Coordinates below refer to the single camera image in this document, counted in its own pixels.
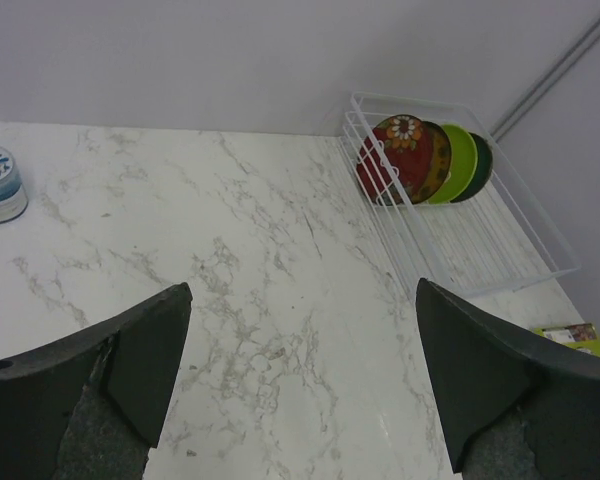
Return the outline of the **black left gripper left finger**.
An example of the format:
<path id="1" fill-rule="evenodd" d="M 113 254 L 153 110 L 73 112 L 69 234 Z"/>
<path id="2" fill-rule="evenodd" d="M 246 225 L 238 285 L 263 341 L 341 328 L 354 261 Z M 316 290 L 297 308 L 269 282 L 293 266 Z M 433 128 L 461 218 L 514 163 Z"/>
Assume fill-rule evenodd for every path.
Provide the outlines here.
<path id="1" fill-rule="evenodd" d="M 0 360 L 0 479 L 140 479 L 157 447 L 192 293 L 129 310 Z"/>

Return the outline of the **yellow patterned plate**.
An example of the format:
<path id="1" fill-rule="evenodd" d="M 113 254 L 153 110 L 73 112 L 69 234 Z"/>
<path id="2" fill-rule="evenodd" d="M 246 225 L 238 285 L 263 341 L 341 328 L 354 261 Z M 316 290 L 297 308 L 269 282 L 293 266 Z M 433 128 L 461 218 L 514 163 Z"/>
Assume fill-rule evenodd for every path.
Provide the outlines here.
<path id="1" fill-rule="evenodd" d="M 429 201 L 438 192 L 447 179 L 452 160 L 451 143 L 442 127 L 430 121 L 425 121 L 424 125 L 432 141 L 432 154 L 427 176 L 411 196 L 413 204 Z"/>

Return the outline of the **red floral plate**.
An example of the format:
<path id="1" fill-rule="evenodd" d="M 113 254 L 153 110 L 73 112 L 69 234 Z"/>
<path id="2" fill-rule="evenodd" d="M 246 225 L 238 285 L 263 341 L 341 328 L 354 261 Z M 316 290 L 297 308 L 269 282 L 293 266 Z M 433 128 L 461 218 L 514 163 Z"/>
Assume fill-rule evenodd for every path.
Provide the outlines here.
<path id="1" fill-rule="evenodd" d="M 375 140 L 367 137 L 359 150 L 361 162 L 356 172 L 363 190 L 377 204 L 403 204 L 393 171 L 413 200 L 430 170 L 433 154 L 431 136 L 418 117 L 401 114 L 384 119 L 372 130 Z"/>

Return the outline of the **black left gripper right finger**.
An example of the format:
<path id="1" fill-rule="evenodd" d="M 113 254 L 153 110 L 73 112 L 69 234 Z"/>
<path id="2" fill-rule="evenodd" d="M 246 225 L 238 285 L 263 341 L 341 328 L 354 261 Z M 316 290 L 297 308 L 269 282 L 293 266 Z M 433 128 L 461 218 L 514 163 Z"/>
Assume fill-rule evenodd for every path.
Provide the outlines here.
<path id="1" fill-rule="evenodd" d="M 451 469 L 466 479 L 600 479 L 600 358 L 422 278 L 419 335 Z"/>

